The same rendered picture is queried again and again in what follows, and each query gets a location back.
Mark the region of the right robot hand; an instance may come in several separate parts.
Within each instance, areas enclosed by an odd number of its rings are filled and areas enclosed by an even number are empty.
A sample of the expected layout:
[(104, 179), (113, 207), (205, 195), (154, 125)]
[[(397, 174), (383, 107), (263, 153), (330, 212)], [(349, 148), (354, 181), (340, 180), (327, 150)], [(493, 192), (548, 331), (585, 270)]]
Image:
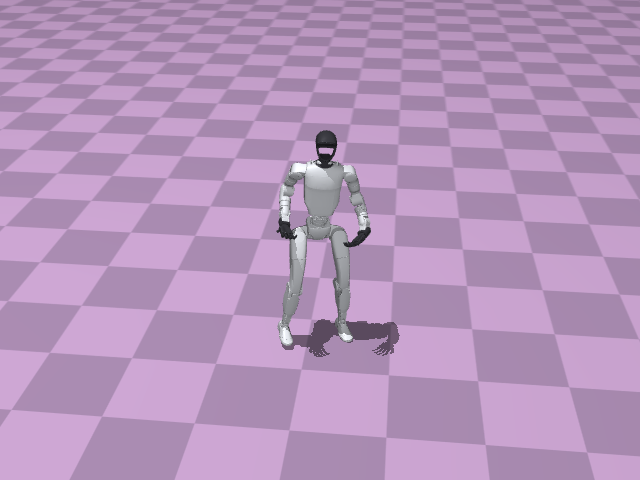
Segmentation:
[(282, 238), (286, 238), (286, 239), (296, 239), (297, 235), (293, 235), (292, 230), (289, 228), (290, 227), (290, 221), (286, 222), (286, 221), (282, 221), (282, 218), (279, 218), (279, 229), (276, 231), (277, 233), (280, 232), (281, 237)]

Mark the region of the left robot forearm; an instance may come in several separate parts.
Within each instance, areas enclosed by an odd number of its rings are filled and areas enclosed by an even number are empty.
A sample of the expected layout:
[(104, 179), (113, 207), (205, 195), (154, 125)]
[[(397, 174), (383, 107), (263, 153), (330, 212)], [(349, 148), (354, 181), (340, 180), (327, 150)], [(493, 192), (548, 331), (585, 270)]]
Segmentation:
[[(360, 193), (360, 195), (361, 195), (361, 199), (362, 199), (363, 205), (358, 205), (355, 208), (355, 213), (357, 214), (358, 224), (359, 224), (359, 227), (360, 227), (359, 231), (360, 230), (365, 230), (367, 227), (370, 227), (370, 219), (368, 218), (368, 214), (367, 214), (367, 211), (366, 211), (367, 208), (366, 208), (366, 205), (365, 205), (365, 201), (364, 201), (363, 195), (361, 193)], [(369, 235), (370, 235), (370, 233), (369, 233)]]

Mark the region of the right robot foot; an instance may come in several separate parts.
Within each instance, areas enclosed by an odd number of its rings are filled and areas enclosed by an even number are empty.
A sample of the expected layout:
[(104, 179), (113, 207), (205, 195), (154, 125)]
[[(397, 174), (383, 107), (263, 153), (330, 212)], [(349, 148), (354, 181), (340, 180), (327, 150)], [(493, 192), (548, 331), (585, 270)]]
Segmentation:
[(277, 326), (277, 328), (279, 330), (279, 338), (280, 338), (280, 340), (281, 340), (283, 345), (290, 346), (290, 345), (293, 344), (293, 338), (292, 338), (292, 335), (291, 335), (291, 332), (290, 332), (290, 328), (289, 328), (289, 326), (288, 327), (286, 326), (286, 323), (284, 324), (284, 327), (282, 328), (281, 322), (282, 322), (282, 320), (279, 321), (278, 326)]

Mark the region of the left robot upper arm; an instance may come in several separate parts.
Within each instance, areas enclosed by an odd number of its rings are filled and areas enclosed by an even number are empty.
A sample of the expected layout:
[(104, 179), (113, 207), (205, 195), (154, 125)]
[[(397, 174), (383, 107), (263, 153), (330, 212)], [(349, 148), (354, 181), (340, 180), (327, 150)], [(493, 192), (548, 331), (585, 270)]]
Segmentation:
[(360, 185), (355, 168), (351, 165), (341, 165), (341, 167), (343, 172), (343, 179), (347, 183), (348, 189), (351, 193), (349, 199), (352, 203), (352, 206), (363, 204), (360, 195)]

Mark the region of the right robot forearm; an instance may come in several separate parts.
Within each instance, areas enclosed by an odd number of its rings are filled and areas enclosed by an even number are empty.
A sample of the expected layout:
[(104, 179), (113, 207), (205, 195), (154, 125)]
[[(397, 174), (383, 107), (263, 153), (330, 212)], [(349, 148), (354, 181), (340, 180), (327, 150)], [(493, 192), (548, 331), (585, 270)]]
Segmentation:
[(289, 217), (290, 217), (290, 203), (291, 203), (291, 198), (289, 196), (284, 196), (284, 184), (282, 184), (281, 188), (280, 188), (280, 194), (279, 194), (279, 203), (280, 203), (280, 212), (279, 212), (279, 217), (282, 218), (282, 221), (286, 221), (289, 222)]

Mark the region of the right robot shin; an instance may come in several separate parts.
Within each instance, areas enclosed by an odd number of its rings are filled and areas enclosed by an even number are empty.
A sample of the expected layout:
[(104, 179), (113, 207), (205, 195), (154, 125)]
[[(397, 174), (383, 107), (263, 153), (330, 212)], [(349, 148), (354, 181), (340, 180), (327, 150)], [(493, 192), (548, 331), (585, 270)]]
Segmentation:
[(283, 317), (281, 322), (282, 328), (284, 327), (285, 323), (287, 327), (289, 326), (291, 318), (294, 315), (298, 306), (298, 302), (299, 302), (298, 294), (293, 294), (292, 296), (291, 295), (292, 293), (290, 291), (289, 282), (287, 282), (286, 291), (283, 297)]

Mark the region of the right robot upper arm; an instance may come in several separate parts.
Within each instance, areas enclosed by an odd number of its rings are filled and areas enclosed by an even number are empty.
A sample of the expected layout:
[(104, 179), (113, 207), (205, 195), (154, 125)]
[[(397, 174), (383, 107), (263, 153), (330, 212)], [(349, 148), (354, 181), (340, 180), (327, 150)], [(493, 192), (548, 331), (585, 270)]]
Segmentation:
[(295, 187), (298, 180), (301, 180), (305, 176), (307, 164), (293, 163), (285, 178), (284, 184), (284, 196), (293, 196)]

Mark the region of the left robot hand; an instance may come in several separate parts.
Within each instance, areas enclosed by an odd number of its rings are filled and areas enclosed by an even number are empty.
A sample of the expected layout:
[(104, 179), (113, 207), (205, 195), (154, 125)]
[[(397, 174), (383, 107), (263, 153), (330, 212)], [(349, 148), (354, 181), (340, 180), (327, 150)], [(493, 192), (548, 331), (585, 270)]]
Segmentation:
[(371, 232), (370, 227), (367, 227), (365, 230), (360, 230), (358, 231), (358, 236), (355, 237), (352, 242), (343, 242), (343, 244), (346, 247), (355, 247), (358, 246), (359, 244), (361, 244), (369, 235), (369, 233)]

